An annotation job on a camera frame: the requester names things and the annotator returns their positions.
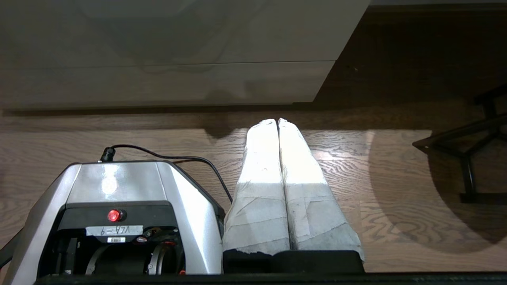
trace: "wooden floor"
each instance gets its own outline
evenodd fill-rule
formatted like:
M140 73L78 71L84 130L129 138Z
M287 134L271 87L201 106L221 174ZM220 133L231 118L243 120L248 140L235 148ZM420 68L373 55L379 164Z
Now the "wooden floor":
M459 203L457 161L438 153L428 158L411 146L482 117L469 98L507 81L505 30L507 17L499 11L370 9L312 104L4 111L0 245L68 164L95 161L106 146L206 157L234 189L248 128L283 117L301 129L359 233L366 271L507 270L507 206ZM151 159L129 150L116 158ZM229 208L206 165L181 166ZM479 153L475 168L481 191L507 190L505 144Z

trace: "barcode sticker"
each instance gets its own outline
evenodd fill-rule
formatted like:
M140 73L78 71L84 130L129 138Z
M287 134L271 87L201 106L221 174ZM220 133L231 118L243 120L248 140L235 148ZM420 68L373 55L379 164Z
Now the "barcode sticker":
M112 236L110 236L110 237L107 238L107 242L108 243L125 242L125 237L116 237L116 236L112 237Z

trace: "cable connector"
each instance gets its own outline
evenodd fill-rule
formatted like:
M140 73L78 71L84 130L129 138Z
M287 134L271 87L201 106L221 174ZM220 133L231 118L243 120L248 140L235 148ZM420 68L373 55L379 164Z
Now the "cable connector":
M113 157L115 156L115 149L114 148L105 148L104 152L102 153L102 157L100 160L102 162L110 162L113 161Z

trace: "black cable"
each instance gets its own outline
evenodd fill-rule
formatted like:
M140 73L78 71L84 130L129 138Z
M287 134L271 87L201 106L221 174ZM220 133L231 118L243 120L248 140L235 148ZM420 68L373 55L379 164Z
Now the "black cable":
M218 177L218 179L220 181L220 184L222 184L222 187L224 187L224 191L227 194L227 197L229 198L229 201L231 201L231 203L232 203L232 196L229 193L229 190L227 190L227 186L225 186L224 180L220 176L219 171L216 169L216 167L213 165L213 163L211 161L209 161L209 160L207 160L207 159L205 159L203 157L199 157L199 156L165 156L165 155L160 155L158 153L154 153L154 152L152 152L152 151L150 151L148 149L145 149L145 148L142 148L142 147L138 147L138 146L135 146L135 145L114 145L114 146L105 148L104 153L102 154L102 157L100 158L100 160L103 161L103 162L113 161L113 157L114 157L114 155L116 153L115 149L119 149L119 148L128 148L128 149L140 150L140 151L146 152L148 154L151 154L151 155L153 155L155 157L162 158L162 159L178 159L178 160L204 162L207 165L209 165L209 167L211 167L211 169L213 169L213 171L216 174L216 177Z

